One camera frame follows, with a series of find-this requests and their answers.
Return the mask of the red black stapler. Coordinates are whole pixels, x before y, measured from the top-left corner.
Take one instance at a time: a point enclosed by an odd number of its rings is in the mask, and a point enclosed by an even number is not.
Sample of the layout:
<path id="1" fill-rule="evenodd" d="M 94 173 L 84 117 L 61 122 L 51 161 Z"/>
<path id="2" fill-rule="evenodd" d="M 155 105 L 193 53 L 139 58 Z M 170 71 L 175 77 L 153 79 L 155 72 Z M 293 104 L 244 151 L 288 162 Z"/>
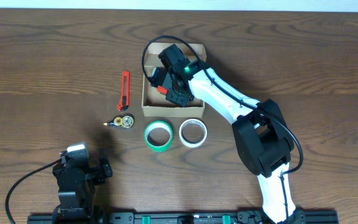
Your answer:
<path id="1" fill-rule="evenodd" d="M 157 87 L 157 91 L 160 93 L 160 94 L 163 94 L 163 95 L 166 95 L 168 93 L 168 90 L 162 86 L 158 86 Z"/>

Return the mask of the white tape roll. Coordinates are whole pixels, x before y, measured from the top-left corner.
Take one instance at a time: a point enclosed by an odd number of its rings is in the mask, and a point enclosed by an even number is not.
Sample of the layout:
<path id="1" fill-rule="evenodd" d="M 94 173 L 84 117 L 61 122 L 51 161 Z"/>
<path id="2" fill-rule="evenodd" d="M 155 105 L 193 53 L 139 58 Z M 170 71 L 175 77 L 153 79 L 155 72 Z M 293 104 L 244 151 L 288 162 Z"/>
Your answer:
<path id="1" fill-rule="evenodd" d="M 179 137 L 181 143 L 191 149 L 204 144 L 208 136 L 208 129 L 204 122 L 199 119 L 187 119 L 180 125 Z"/>

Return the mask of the red utility knife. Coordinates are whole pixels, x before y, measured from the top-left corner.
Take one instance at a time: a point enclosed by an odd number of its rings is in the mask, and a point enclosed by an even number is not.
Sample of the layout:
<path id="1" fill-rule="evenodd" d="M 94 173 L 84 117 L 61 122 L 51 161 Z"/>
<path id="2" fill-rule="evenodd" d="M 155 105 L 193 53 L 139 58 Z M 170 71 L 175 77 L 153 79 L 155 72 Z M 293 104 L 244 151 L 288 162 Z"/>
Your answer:
<path id="1" fill-rule="evenodd" d="M 130 72 L 127 70 L 122 72 L 121 86 L 121 98 L 117 105 L 117 110 L 125 111 L 128 109 L 130 103 Z"/>

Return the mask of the green tape roll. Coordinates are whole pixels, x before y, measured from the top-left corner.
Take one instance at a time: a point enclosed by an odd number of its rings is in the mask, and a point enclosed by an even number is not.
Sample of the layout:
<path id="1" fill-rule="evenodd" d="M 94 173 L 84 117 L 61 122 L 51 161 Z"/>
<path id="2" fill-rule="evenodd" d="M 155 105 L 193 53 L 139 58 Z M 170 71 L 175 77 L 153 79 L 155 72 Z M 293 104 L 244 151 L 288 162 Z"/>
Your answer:
<path id="1" fill-rule="evenodd" d="M 153 121 L 144 129 L 144 141 L 151 151 L 165 152 L 173 141 L 173 129 L 164 121 Z"/>

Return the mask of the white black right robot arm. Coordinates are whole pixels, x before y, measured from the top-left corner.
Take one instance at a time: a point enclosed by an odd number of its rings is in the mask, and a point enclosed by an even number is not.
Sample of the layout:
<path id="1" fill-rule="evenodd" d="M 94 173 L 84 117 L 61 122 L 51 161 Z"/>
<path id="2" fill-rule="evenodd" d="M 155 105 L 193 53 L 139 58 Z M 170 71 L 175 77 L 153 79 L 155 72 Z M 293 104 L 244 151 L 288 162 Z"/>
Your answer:
<path id="1" fill-rule="evenodd" d="M 163 68 L 153 74 L 157 90 L 178 106 L 195 97 L 222 115 L 232 126 L 241 161 L 258 178 L 264 213 L 274 223 L 292 223 L 296 207 L 287 171 L 294 143 L 278 105 L 245 96 L 201 59 L 190 61 L 175 44 L 158 58 Z"/>

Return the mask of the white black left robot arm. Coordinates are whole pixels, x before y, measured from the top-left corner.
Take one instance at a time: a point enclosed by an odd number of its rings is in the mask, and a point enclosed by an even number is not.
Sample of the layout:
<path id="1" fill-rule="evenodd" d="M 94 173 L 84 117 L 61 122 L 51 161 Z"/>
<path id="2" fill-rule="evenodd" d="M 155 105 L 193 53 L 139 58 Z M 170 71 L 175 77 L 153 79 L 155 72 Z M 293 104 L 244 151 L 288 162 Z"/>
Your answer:
<path id="1" fill-rule="evenodd" d="M 60 204 L 52 213 L 52 223 L 108 224 L 107 213 L 94 204 L 96 186 L 112 177 L 111 165 L 106 157 L 91 167 L 88 151 L 64 151 L 61 161 L 53 167 L 57 179 Z"/>

